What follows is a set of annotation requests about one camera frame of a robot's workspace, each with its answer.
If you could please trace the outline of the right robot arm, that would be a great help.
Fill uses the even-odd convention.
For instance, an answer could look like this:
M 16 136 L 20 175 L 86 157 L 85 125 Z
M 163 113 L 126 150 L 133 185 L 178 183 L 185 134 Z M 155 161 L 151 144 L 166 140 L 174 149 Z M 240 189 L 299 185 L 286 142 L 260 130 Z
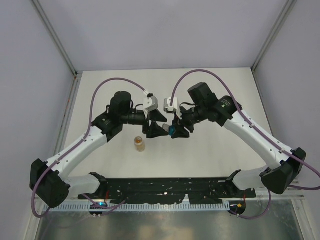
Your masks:
M 301 172 L 302 164 L 295 158 L 304 161 L 306 152 L 281 143 L 264 129 L 255 130 L 257 124 L 248 123 L 249 116 L 237 109 L 230 96 L 218 99 L 204 82 L 191 87 L 188 94 L 193 101 L 190 109 L 182 107 L 177 97 L 164 100 L 164 110 L 174 114 L 169 129 L 171 138 L 189 138 L 194 125 L 205 120 L 217 123 L 242 139 L 266 163 L 260 168 L 235 171 L 227 179 L 227 193 L 238 197 L 244 190 L 266 187 L 274 194 L 283 194 Z

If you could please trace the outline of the grey pill box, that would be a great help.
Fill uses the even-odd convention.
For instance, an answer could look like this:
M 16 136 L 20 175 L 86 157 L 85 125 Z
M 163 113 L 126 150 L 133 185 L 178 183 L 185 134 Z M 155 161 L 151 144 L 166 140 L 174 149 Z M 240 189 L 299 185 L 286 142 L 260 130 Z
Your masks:
M 164 130 L 166 130 L 167 132 L 169 132 L 170 127 L 171 127 L 170 125 L 165 124 L 165 123 L 162 125 L 162 128 L 163 128 Z

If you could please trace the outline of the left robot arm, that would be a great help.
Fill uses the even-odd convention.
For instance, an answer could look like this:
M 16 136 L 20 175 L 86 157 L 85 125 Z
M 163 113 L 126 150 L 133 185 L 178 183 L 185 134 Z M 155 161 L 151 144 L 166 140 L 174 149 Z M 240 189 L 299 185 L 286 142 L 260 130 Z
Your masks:
M 73 197 L 104 199 L 109 191 L 107 179 L 91 172 L 80 177 L 70 173 L 91 153 L 110 142 L 124 125 L 141 126 L 148 139 L 166 136 L 158 125 L 167 119 L 158 110 L 158 99 L 149 93 L 143 99 L 143 109 L 133 107 L 129 92 L 118 91 L 106 106 L 105 112 L 89 123 L 89 128 L 78 140 L 46 161 L 35 160 L 31 165 L 30 189 L 51 209 Z

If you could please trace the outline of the blue pill box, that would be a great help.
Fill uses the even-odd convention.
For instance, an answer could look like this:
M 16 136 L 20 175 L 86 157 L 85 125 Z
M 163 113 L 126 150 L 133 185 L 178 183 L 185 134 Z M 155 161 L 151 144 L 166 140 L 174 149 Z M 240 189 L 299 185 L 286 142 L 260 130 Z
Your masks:
M 168 135 L 173 136 L 175 134 L 175 131 L 176 131 L 176 128 L 173 125 L 171 125 L 168 129 Z

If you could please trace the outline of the clear pill bottle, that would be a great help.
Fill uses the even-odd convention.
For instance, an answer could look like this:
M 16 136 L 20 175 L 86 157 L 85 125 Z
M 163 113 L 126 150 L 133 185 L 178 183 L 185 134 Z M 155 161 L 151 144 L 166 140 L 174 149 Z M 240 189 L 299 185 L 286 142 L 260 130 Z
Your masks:
M 143 152 L 146 149 L 145 141 L 141 136 L 135 137 L 134 147 L 138 152 Z

